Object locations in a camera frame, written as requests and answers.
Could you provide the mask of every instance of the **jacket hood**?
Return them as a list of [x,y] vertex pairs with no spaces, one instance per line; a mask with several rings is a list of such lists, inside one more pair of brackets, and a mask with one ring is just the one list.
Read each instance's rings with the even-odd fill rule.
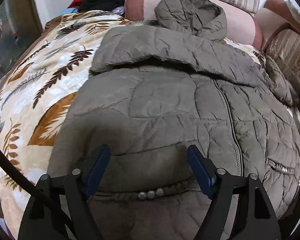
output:
[[154,11],[159,24],[170,30],[214,41],[227,34],[223,8],[209,0],[162,0]]

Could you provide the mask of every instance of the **pink pillow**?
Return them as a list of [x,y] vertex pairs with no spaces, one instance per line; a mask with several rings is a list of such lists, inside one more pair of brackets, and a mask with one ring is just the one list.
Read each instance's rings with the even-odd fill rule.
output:
[[[126,0],[125,18],[130,21],[156,20],[154,8],[161,0]],[[258,22],[245,11],[219,0],[209,0],[226,13],[227,38],[238,43],[261,48],[262,33]]]

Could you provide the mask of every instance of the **quilted jacket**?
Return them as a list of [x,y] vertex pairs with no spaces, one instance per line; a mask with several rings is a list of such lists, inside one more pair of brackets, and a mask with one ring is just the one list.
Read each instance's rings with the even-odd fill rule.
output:
[[[190,240],[210,204],[187,162],[195,144],[231,174],[256,173],[281,217],[298,191],[300,136],[278,66],[268,57],[262,68],[223,44],[225,13],[208,0],[162,0],[155,13],[160,26],[106,34],[48,173],[65,175],[107,144],[113,156],[89,200],[105,239]],[[231,232],[233,200],[222,239]]]

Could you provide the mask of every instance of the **blue cloth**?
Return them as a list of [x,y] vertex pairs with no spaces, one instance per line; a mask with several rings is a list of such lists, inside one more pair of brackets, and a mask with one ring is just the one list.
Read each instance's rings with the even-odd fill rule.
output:
[[78,12],[77,8],[67,8],[67,9],[61,10],[61,12],[57,16],[67,14],[67,13],[77,13],[77,12]]

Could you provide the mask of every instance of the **zipper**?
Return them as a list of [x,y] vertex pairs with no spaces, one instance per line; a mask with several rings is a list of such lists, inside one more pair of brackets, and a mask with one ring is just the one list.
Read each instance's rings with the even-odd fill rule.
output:
[[217,88],[217,90],[219,92],[219,95],[222,99],[222,102],[223,102],[223,105],[224,105],[225,109],[227,110],[226,122],[227,122],[227,126],[229,128],[230,137],[233,140],[233,147],[234,147],[235,154],[236,154],[236,157],[237,157],[238,175],[243,176],[242,153],[241,153],[239,143],[238,143],[237,138],[236,138],[235,133],[234,133],[234,126],[233,126],[233,122],[232,122],[232,118],[231,118],[230,107],[229,107],[228,101],[226,99],[226,95],[220,89],[220,87],[218,86],[217,81],[215,79],[213,79],[213,83],[214,83],[215,87]]

